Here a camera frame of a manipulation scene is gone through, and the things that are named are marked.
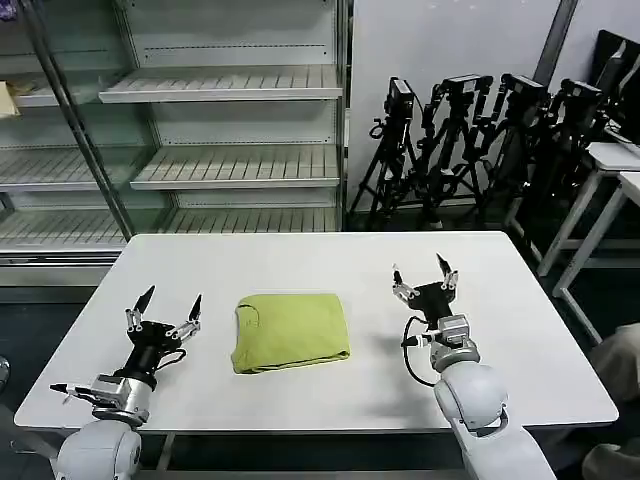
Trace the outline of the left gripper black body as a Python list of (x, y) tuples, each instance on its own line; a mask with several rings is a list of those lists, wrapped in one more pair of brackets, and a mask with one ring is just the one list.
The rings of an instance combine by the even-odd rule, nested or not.
[(179, 338), (166, 335), (172, 329), (171, 325), (142, 321), (140, 331), (134, 329), (128, 332), (127, 336), (133, 344), (133, 350), (124, 366), (116, 371), (116, 376), (138, 380), (147, 386), (156, 386), (155, 373), (160, 368), (161, 360), (182, 350), (182, 341)]

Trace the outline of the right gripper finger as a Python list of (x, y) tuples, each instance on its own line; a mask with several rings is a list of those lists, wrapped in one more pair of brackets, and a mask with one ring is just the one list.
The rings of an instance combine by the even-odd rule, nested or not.
[(408, 303), (416, 297), (416, 291), (406, 284), (401, 275), (400, 269), (397, 264), (392, 266), (393, 272), (393, 294), (403, 303)]
[(439, 253), (436, 254), (439, 267), (443, 274), (441, 289), (444, 291), (455, 291), (458, 283), (459, 272), (454, 270), (449, 262), (445, 260)]

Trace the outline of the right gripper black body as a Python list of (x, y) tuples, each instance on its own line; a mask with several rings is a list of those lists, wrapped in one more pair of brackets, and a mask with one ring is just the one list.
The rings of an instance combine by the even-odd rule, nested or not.
[(419, 311), (426, 321), (438, 321), (453, 315), (450, 304), (456, 298), (456, 290), (443, 287), (442, 282), (433, 282), (415, 287), (418, 292), (408, 300), (411, 310)]

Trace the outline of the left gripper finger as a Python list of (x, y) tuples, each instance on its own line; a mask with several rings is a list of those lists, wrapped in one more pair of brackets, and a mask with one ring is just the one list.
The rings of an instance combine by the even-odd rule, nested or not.
[(155, 286), (150, 286), (144, 294), (138, 297), (132, 309), (125, 310), (128, 333), (141, 332), (143, 330), (143, 314), (151, 301), (154, 290)]
[(200, 330), (201, 301), (202, 295), (199, 295), (190, 310), (187, 321), (167, 331), (166, 336), (168, 338), (173, 340), (187, 340)]

